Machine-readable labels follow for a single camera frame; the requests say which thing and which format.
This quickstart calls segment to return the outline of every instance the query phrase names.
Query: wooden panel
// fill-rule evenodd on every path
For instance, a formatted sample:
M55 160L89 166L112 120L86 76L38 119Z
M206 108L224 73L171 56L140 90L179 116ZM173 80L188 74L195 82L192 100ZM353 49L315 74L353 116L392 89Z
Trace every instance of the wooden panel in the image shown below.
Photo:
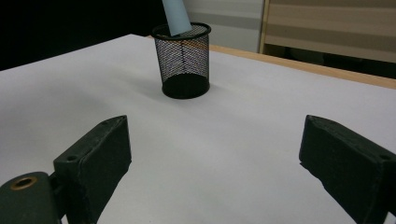
M267 1L262 45L396 63L396 1Z

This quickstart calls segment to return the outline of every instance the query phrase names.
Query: black mesh pencil cup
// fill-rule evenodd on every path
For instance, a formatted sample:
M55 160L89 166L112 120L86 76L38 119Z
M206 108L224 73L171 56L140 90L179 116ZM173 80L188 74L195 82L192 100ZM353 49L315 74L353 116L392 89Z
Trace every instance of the black mesh pencil cup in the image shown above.
M191 23L192 30L171 36L167 24L155 27L158 63L163 80L163 93L176 99L190 99L209 90L210 26Z

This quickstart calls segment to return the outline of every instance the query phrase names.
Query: gray wall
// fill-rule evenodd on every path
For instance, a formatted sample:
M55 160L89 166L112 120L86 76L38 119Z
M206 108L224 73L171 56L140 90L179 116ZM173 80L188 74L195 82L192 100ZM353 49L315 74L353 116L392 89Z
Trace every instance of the gray wall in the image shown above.
M258 52L263 0L184 0L191 21L212 27L210 44Z

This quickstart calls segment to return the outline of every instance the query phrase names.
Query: white tabletop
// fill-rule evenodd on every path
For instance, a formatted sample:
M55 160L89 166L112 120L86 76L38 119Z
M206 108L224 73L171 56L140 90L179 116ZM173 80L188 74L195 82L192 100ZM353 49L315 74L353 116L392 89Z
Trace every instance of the white tabletop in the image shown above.
M127 115L133 162L99 223L354 223L300 165L305 116L396 153L396 90L212 51L210 83L166 97L154 40L135 35L0 72L0 184L51 174L93 126Z

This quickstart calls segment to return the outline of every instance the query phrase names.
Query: light blue paper tube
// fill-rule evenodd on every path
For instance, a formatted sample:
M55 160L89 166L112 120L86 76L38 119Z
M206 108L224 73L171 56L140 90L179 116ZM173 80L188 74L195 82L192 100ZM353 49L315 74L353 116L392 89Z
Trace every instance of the light blue paper tube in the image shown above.
M192 29L183 0L163 0L163 8L171 35L180 35Z

